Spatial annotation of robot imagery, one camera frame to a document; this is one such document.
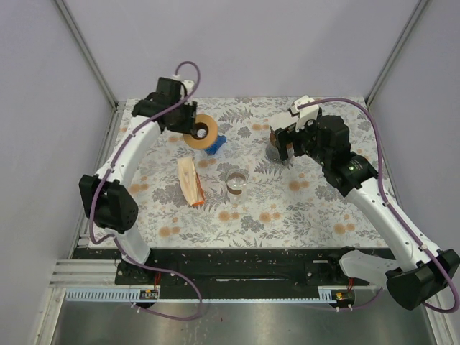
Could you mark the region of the blue glass dripper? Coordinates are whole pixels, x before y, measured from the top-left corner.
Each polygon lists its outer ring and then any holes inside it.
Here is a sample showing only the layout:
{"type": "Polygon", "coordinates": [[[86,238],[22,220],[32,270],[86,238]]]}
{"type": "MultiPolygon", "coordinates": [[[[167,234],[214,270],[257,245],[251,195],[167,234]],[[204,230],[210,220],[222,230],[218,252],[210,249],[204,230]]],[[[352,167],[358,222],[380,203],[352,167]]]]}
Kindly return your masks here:
{"type": "Polygon", "coordinates": [[[227,139],[224,135],[218,135],[216,141],[210,147],[204,149],[204,151],[207,155],[215,155],[226,142],[227,139]]]}

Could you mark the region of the coffee filter paper pack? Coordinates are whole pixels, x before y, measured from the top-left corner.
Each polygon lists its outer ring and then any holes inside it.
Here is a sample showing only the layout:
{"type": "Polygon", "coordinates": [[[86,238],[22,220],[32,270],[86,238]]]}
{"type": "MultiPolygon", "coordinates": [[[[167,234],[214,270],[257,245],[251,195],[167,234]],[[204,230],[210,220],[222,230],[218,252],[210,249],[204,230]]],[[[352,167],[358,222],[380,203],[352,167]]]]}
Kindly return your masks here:
{"type": "Polygon", "coordinates": [[[193,158],[191,156],[181,157],[177,163],[178,180],[185,200],[190,206],[203,205],[206,199],[193,158]]]}

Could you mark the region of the small glass with coffee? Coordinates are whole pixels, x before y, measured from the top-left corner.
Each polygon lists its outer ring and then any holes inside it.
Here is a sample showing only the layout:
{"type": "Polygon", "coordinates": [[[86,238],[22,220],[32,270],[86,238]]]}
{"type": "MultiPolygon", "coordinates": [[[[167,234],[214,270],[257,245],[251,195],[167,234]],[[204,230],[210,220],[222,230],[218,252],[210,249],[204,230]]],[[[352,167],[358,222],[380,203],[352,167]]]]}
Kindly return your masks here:
{"type": "Polygon", "coordinates": [[[241,196],[247,186],[247,174],[242,170],[230,170],[226,176],[227,192],[231,196],[241,196]]]}

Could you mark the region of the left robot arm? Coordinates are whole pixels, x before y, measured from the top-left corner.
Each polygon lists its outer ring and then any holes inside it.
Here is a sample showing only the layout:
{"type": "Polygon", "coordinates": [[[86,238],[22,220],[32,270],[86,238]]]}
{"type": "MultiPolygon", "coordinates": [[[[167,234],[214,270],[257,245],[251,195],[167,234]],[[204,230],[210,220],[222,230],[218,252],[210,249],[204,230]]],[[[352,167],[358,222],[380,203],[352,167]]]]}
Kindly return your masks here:
{"type": "Polygon", "coordinates": [[[154,280],[156,267],[147,261],[150,248],[139,232],[139,207],[128,187],[146,151],[166,129],[196,134],[197,103],[192,97],[198,84],[179,75],[159,78],[156,90],[134,105],[127,130],[109,158],[78,183],[91,242],[112,239],[141,284],[154,280]]]}

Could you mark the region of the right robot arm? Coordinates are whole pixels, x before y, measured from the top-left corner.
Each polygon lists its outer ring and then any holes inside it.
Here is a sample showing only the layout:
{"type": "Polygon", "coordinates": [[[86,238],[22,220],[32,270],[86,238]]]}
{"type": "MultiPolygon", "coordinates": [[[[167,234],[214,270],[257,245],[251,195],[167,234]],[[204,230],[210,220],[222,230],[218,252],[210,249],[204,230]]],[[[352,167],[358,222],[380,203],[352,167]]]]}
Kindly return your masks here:
{"type": "Polygon", "coordinates": [[[350,278],[386,288],[403,308],[424,304],[451,283],[459,267],[453,249],[442,250],[417,229],[407,231],[411,220],[379,185],[379,174],[363,156],[351,150],[349,128],[339,116],[297,119],[282,114],[269,121],[281,160],[288,147],[296,157],[317,162],[327,182],[353,203],[371,222],[394,255],[393,260],[348,249],[327,267],[331,282],[350,278]]]}

